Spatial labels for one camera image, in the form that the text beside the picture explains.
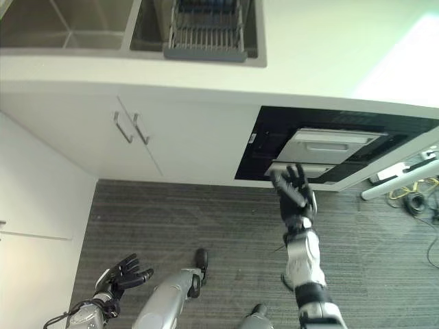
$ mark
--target white cabinet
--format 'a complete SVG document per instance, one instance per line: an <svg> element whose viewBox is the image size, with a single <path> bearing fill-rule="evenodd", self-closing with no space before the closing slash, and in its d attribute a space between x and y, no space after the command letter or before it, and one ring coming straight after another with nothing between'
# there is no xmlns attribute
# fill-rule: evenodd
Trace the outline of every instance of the white cabinet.
<svg viewBox="0 0 439 329"><path fill-rule="evenodd" d="M140 114L167 181L233 183L259 106L153 100L129 90L120 99L130 115Z"/></svg>
<svg viewBox="0 0 439 329"><path fill-rule="evenodd" d="M116 96L4 93L0 110L99 178L161 176Z"/></svg>
<svg viewBox="0 0 439 329"><path fill-rule="evenodd" d="M72 239L88 218L95 182L0 112L1 231Z"/></svg>
<svg viewBox="0 0 439 329"><path fill-rule="evenodd" d="M70 243L2 235L0 328L42 328L67 310L77 265ZM65 328L62 323L50 328Z"/></svg>

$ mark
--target white tube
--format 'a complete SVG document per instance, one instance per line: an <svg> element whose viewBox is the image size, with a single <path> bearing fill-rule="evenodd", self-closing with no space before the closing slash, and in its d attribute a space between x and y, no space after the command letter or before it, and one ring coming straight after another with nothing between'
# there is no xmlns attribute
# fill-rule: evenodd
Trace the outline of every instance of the white tube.
<svg viewBox="0 0 439 329"><path fill-rule="evenodd" d="M417 168L413 171L403 174L393 180L389 180L386 183L380 184L376 187L372 187L361 193L363 200L374 199L385 193L389 193L398 187L402 187L408 184L413 184L417 180L428 178L431 176L439 175L439 160L431 161L425 166Z"/></svg>

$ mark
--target black panel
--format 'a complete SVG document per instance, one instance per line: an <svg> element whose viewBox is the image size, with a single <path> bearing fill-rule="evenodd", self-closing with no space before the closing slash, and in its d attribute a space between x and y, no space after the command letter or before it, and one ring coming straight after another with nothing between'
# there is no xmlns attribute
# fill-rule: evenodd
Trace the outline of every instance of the black panel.
<svg viewBox="0 0 439 329"><path fill-rule="evenodd" d="M253 143L247 144L235 179L268 180L264 173L270 167L272 160L277 158L287 141L301 128L387 134L363 147L319 178L309 179L313 183L325 183L338 182L352 175L438 125L439 120L435 119L392 114L262 106L252 131L256 137Z"/></svg>

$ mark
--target white countertop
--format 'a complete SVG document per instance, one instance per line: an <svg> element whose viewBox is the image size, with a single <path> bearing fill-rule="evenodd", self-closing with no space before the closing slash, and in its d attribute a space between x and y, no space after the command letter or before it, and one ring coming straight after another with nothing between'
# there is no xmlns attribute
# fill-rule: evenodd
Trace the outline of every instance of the white countertop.
<svg viewBox="0 0 439 329"><path fill-rule="evenodd" d="M3 53L1 91L115 93L135 85L154 95L280 106L324 103L329 108L341 101L314 96L373 99L430 108L390 104L370 109L365 102L361 110L439 118L439 0L260 1L264 68Z"/></svg>

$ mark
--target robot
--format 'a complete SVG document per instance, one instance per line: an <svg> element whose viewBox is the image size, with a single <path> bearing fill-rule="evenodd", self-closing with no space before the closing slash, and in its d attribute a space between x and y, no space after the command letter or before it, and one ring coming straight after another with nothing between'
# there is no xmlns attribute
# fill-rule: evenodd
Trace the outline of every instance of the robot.
<svg viewBox="0 0 439 329"><path fill-rule="evenodd" d="M314 192L302 167L287 172L271 172L271 181L280 197L281 217L287 227L283 236L288 261L283 284L296 296L302 329L347 329L338 306L329 295L320 268L319 238L312 228L317 213ZM132 329L174 329L185 301L198 298L206 283L208 255L205 249L195 253L195 267L182 269L156 287ZM137 287L151 278L154 271L139 271L133 254L107 269L95 286L91 300L76 304L69 312L49 320L43 327L68 317L68 329L102 329L120 313L119 301L126 289ZM274 329L266 317L267 307L255 306L239 329Z"/></svg>

